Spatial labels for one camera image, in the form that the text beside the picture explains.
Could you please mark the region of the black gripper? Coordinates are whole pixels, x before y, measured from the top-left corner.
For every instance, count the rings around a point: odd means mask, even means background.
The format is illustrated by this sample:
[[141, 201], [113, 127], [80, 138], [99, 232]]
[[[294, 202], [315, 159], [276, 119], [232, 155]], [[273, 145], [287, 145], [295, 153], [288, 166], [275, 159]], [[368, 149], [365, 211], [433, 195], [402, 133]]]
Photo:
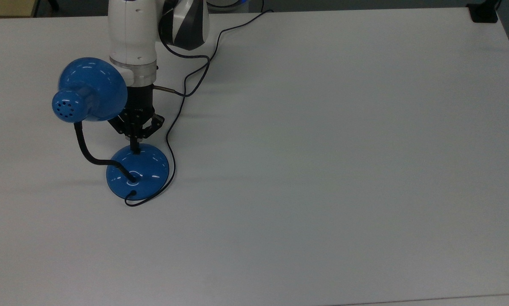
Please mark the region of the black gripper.
[[159, 130], [165, 119], [155, 114], [153, 107], [154, 85], [127, 87], [125, 113], [108, 120], [108, 123], [129, 139], [133, 154], [140, 154], [139, 141], [147, 139]]

